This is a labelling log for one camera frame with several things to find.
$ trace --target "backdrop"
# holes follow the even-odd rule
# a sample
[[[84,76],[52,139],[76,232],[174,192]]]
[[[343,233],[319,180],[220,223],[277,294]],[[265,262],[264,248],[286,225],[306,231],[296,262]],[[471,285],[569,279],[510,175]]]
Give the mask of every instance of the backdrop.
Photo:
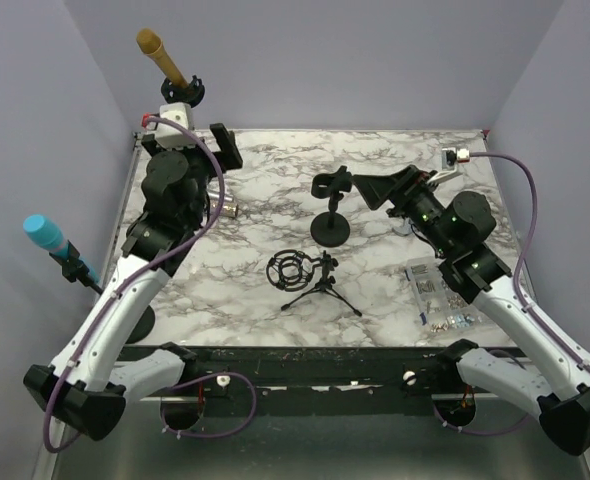
[[[65,0],[130,124],[162,74],[156,30],[206,98],[199,126],[489,127],[561,0]]]

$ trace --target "black stand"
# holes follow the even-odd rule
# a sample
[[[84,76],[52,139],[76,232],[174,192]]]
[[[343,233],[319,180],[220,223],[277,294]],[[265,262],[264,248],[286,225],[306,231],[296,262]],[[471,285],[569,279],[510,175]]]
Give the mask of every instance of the black stand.
[[[89,287],[97,292],[99,295],[104,293],[102,287],[100,287],[95,280],[89,275],[88,267],[79,259],[79,252],[75,246],[69,242],[68,244],[68,258],[63,259],[61,257],[49,254],[53,260],[59,263],[62,267],[62,276],[73,283],[79,281],[85,287]],[[155,326],[155,312],[149,305],[144,310],[144,313],[140,317],[137,325],[133,328],[126,344],[136,343],[140,340],[144,340],[151,333]]]
[[[330,295],[331,297],[335,297],[338,300],[341,300],[346,305],[348,305],[351,308],[351,310],[353,310],[353,313],[355,315],[357,315],[358,317],[361,317],[362,312],[360,312],[355,307],[353,307],[353,305],[348,303],[348,300],[346,300],[344,297],[342,297],[333,288],[333,285],[335,285],[335,277],[330,275],[330,272],[335,270],[335,267],[337,267],[338,265],[339,265],[339,262],[337,260],[335,260],[329,254],[324,252],[322,254],[322,259],[321,259],[322,278],[320,278],[319,281],[315,284],[315,286],[313,288],[311,288],[308,292],[304,292],[299,297],[297,297],[295,300],[293,300],[292,302],[289,302],[286,305],[282,305],[282,311],[288,310],[295,302],[298,302],[299,300],[310,295],[311,293],[324,293],[326,295]]]
[[[348,220],[337,213],[341,192],[350,192],[352,175],[342,166],[335,173],[322,173],[313,178],[311,194],[316,198],[328,198],[328,212],[320,213],[311,223],[311,237],[323,247],[333,248],[344,244],[351,234]]]

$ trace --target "table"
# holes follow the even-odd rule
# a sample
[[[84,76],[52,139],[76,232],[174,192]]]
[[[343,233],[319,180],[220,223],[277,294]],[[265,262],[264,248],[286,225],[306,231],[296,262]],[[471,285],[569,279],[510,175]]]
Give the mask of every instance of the table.
[[[199,133],[216,148],[209,132]],[[362,318],[326,295],[309,296],[281,312],[280,306],[297,294],[276,290],[265,276],[269,258],[279,250],[294,248],[310,256],[322,251],[309,233],[312,219],[327,209],[326,200],[310,194],[314,175],[334,172],[341,165],[354,174],[390,174],[411,163],[440,169],[444,146],[485,150],[481,133],[240,130],[236,139],[244,168],[227,174],[226,183],[227,193],[240,204],[240,215],[221,218],[196,244],[151,304],[157,322],[140,344],[442,346],[459,338],[487,346],[513,344],[491,322],[440,333],[422,326],[403,269],[409,259],[432,256],[432,250],[413,236],[395,235],[392,228],[401,220],[389,219],[385,208],[370,211],[355,189],[339,206],[351,225],[351,237],[329,252],[339,260],[336,288],[364,313]],[[115,260],[126,227],[141,214],[140,186],[149,158],[142,150],[124,206]],[[516,242],[489,160],[475,159],[464,172],[440,186],[437,198],[447,204],[462,189],[486,195],[498,223],[488,244],[514,267]]]

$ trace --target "black round base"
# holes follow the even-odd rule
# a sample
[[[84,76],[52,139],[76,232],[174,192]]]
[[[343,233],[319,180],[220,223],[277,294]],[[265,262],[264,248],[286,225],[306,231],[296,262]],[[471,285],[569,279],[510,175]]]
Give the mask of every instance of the black round base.
[[[148,334],[151,333],[151,330],[153,330],[154,326],[155,312],[149,305],[148,307],[146,307],[146,310],[144,310],[144,313],[142,313],[142,316],[137,322],[137,325],[135,325],[135,328],[128,337],[128,340],[126,340],[126,345],[129,345],[131,343],[137,343],[140,340],[144,340],[148,336]]]
[[[322,247],[339,247],[344,244],[351,235],[351,227],[339,213],[335,214],[333,228],[328,228],[330,212],[320,213],[311,223],[311,237]]]

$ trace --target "cable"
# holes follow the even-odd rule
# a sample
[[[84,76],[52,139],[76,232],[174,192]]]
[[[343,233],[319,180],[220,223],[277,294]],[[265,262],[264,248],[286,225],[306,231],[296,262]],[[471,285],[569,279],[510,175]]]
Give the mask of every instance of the cable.
[[[519,365],[519,367],[523,368],[524,370],[526,369],[526,367],[524,367],[522,362],[520,362],[515,356],[511,355],[508,352],[505,352],[504,350],[489,350],[488,353],[490,353],[491,355],[494,355],[496,357],[497,356],[508,357],[511,360],[513,360],[517,365]],[[514,425],[512,425],[508,428],[504,428],[504,429],[498,430],[496,432],[480,432],[477,430],[466,430],[465,428],[456,427],[455,425],[448,423],[446,420],[444,420],[444,417],[442,417],[442,415],[439,413],[439,410],[437,409],[437,407],[435,406],[434,403],[433,403],[433,413],[435,414],[435,416],[440,421],[440,423],[442,424],[443,427],[446,427],[446,428],[453,430],[455,432],[458,432],[458,433],[463,433],[464,435],[472,435],[474,437],[499,437],[500,435],[506,435],[508,433],[512,433],[512,432],[522,428],[528,422],[528,414],[526,414],[522,418],[520,418],[517,421],[517,423],[515,423]]]
[[[585,369],[588,373],[590,373],[590,365],[584,363],[584,359],[579,355],[575,349],[573,349],[570,345],[567,345],[566,342],[553,330],[539,314],[530,308],[530,305],[526,298],[524,297],[524,293],[519,285],[519,278],[522,273],[522,268],[524,267],[524,262],[526,260],[526,254],[530,249],[531,242],[533,240],[533,236],[535,235],[535,225],[537,224],[537,190],[535,188],[535,180],[533,179],[533,174],[528,169],[526,164],[521,160],[518,160],[515,157],[510,155],[505,155],[502,153],[496,152],[473,152],[470,154],[470,157],[490,157],[490,158],[501,158],[504,160],[508,160],[509,162],[514,163],[519,168],[522,169],[524,174],[526,175],[526,179],[528,180],[528,185],[531,189],[531,203],[532,203],[532,214],[531,214],[531,225],[528,228],[528,235],[526,236],[526,240],[524,241],[524,246],[522,248],[522,253],[520,254],[519,258],[517,259],[517,265],[515,266],[515,273],[513,275],[513,289],[515,290],[515,295],[519,299],[519,302],[522,304],[522,308],[525,312],[527,312],[535,323],[544,331],[546,334],[562,349],[564,350],[575,362],[577,362],[577,366],[579,368]]]
[[[188,438],[203,438],[203,439],[224,438],[224,437],[230,437],[231,435],[235,435],[236,433],[241,432],[243,429],[248,427],[248,425],[251,423],[251,420],[253,420],[253,417],[255,416],[255,411],[257,410],[257,393],[255,392],[255,387],[253,386],[251,381],[247,377],[242,375],[241,373],[236,373],[236,372],[211,373],[210,375],[205,375],[203,377],[196,378],[194,380],[191,380],[190,382],[182,383],[180,385],[175,385],[173,388],[171,388],[171,390],[180,390],[182,388],[186,388],[186,387],[190,387],[192,385],[195,385],[196,383],[205,382],[207,380],[217,378],[221,375],[239,378],[244,383],[246,383],[246,385],[248,385],[248,388],[250,388],[250,390],[251,390],[251,399],[252,399],[251,410],[248,413],[248,416],[244,419],[244,421],[241,424],[239,424],[237,427],[235,427],[231,430],[227,430],[225,432],[220,432],[220,433],[193,433],[193,432],[189,432],[187,430],[173,430],[172,428],[170,428],[168,426],[168,422],[166,421],[166,416],[165,416],[166,412],[164,412],[164,410],[162,410],[162,421],[164,422],[164,428],[162,430],[162,433],[166,433],[166,431],[172,432],[178,436],[177,437],[178,439],[180,436],[181,437],[188,437]]]
[[[57,401],[59,393],[62,390],[62,387],[66,383],[66,379],[68,378],[71,371],[73,370],[73,366],[75,366],[75,364],[77,363],[77,361],[81,357],[82,353],[84,352],[84,348],[86,347],[89,340],[93,336],[93,333],[95,333],[95,330],[99,326],[100,322],[103,320],[106,313],[111,309],[111,307],[115,303],[116,299],[119,298],[121,296],[121,294],[135,280],[137,280],[139,278],[140,275],[147,272],[148,270],[151,270],[151,269],[157,267],[158,265],[165,262],[166,260],[173,257],[174,255],[177,255],[178,253],[185,252],[186,250],[190,249],[195,244],[195,242],[197,242],[197,240],[202,238],[206,234],[206,232],[208,232],[208,230],[210,230],[210,228],[215,224],[215,222],[219,218],[220,214],[222,213],[222,208],[224,207],[224,195],[225,195],[224,173],[222,172],[222,169],[219,166],[219,162],[217,161],[217,158],[215,157],[213,152],[211,152],[208,149],[206,144],[204,142],[202,142],[202,140],[197,135],[195,135],[193,132],[191,132],[190,130],[184,128],[182,125],[180,125],[176,122],[173,122],[171,120],[151,116],[151,117],[145,118],[143,123],[144,123],[144,126],[146,126],[148,123],[162,123],[164,125],[168,125],[170,127],[173,127],[176,130],[178,130],[180,133],[182,133],[182,135],[189,138],[192,143],[197,145],[204,152],[204,154],[206,155],[208,160],[213,165],[213,168],[215,170],[215,174],[217,176],[217,181],[219,183],[219,197],[217,199],[217,207],[215,208],[215,211],[211,215],[211,218],[204,225],[204,228],[199,230],[193,237],[191,237],[186,242],[175,247],[170,252],[167,252],[164,255],[161,255],[160,257],[154,259],[152,262],[144,265],[142,268],[137,270],[131,276],[126,278],[124,280],[124,282],[114,290],[115,296],[109,297],[108,300],[106,301],[106,303],[102,306],[99,313],[97,314],[95,319],[92,321],[91,325],[88,327],[88,330],[86,331],[86,333],[84,334],[84,336],[80,340],[77,348],[73,352],[73,355],[71,355],[71,358],[67,362],[67,365],[64,368],[64,370],[62,371],[62,374],[57,379],[57,382],[55,383],[55,387],[53,388],[53,391],[51,392],[51,395],[50,395],[48,402],[46,404],[46,408],[45,408],[45,412],[44,412],[44,424],[42,426],[42,436],[44,439],[44,447],[50,453],[59,453],[59,452],[65,450],[66,448],[70,447],[73,444],[73,442],[75,442],[75,440],[77,440],[80,436],[80,433],[77,432],[72,438],[70,438],[68,441],[64,442],[63,444],[59,445],[58,447],[53,446],[53,444],[51,443],[51,437],[50,437],[51,418],[53,417],[53,410],[55,409],[55,402]]]

